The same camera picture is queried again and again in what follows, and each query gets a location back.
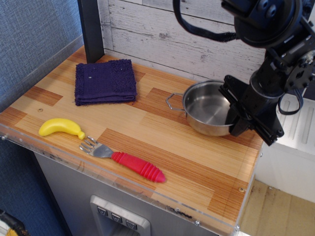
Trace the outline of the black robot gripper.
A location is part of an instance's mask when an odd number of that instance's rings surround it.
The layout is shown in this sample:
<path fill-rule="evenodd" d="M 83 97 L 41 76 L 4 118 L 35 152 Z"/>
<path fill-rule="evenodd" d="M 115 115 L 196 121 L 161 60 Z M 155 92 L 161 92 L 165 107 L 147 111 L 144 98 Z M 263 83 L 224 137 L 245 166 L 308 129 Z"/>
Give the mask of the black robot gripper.
<path fill-rule="evenodd" d="M 225 76 L 219 91 L 230 102 L 225 125 L 232 126 L 232 136 L 237 137 L 247 130 L 254 130 L 271 146 L 284 135 L 276 114 L 279 96 L 262 94 L 254 82 L 247 85 L 231 75 Z"/>

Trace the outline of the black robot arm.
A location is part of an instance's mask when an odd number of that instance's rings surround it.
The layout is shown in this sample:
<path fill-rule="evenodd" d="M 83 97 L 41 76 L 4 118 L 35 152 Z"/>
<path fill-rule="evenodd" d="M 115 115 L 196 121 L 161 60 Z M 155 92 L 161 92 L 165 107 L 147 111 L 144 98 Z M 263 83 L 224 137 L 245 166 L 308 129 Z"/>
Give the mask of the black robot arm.
<path fill-rule="evenodd" d="M 248 84 L 227 75 L 220 92 L 230 102 L 226 122 L 238 136 L 254 130 L 272 145 L 284 135 L 277 117 L 285 94 L 293 93 L 303 105 L 302 89 L 314 81 L 315 33 L 304 11 L 312 4 L 300 0 L 224 0 L 234 16 L 236 36 L 264 48 L 265 59 Z"/>

